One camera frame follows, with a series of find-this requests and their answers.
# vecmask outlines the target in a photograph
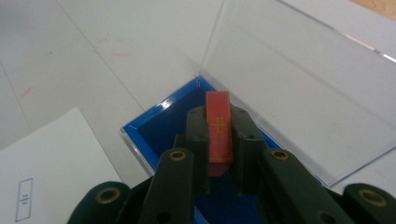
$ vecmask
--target blue tray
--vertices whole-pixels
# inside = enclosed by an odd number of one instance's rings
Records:
[[[186,132],[187,112],[204,105],[206,92],[214,90],[202,77],[196,77],[122,128],[147,168],[156,170],[161,154],[173,147],[175,136]],[[279,147],[262,134],[269,147]],[[238,196],[228,174],[211,177],[210,192],[195,197],[195,223],[262,223],[256,197]]]

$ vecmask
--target clear plastic wall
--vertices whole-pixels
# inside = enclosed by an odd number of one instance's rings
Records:
[[[396,63],[281,1],[224,1],[199,75],[328,187],[396,146]]]

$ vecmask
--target red wooden block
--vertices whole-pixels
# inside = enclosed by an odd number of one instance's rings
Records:
[[[209,129],[209,175],[221,176],[233,163],[230,94],[206,93],[206,120]]]

